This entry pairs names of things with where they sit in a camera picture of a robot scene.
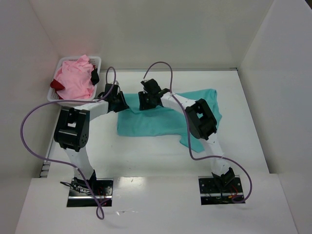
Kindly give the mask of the teal t shirt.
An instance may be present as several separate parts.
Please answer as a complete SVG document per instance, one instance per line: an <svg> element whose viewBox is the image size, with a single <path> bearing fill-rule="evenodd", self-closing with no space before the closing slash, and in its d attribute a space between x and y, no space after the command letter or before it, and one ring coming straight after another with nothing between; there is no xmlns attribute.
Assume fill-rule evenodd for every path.
<svg viewBox="0 0 312 234"><path fill-rule="evenodd" d="M207 101L217 121L217 128L222 119L217 103L217 90L205 89L180 93L182 97ZM179 135L180 144L188 147L186 120L183 114L163 107L140 111L138 94L125 94L129 109L118 113L117 134L123 137L156 137L164 135ZM204 147L201 142L191 135L192 150L201 153Z"/></svg>

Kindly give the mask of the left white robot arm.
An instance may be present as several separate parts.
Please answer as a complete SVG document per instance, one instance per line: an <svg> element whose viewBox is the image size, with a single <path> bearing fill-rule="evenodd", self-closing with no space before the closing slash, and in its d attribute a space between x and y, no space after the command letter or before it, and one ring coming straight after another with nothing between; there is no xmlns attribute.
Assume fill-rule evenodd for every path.
<svg viewBox="0 0 312 234"><path fill-rule="evenodd" d="M97 102L61 109L54 132L54 141L66 152L70 163L77 166L70 187L82 193L97 191L99 183L86 151L90 121L110 112L129 108L119 85L106 84Z"/></svg>

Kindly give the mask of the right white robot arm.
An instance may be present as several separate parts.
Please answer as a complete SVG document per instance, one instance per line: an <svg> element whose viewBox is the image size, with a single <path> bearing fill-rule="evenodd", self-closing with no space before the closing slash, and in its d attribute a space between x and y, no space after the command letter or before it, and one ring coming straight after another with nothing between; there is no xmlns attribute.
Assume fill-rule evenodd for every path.
<svg viewBox="0 0 312 234"><path fill-rule="evenodd" d="M193 100L161 89L154 79L143 80L143 91L138 93L139 109L149 110L158 106L170 108L186 118L187 133L198 139L204 147L205 158L211 158L212 176L220 193L231 188L235 175L224 157L218 142L217 120L204 99Z"/></svg>

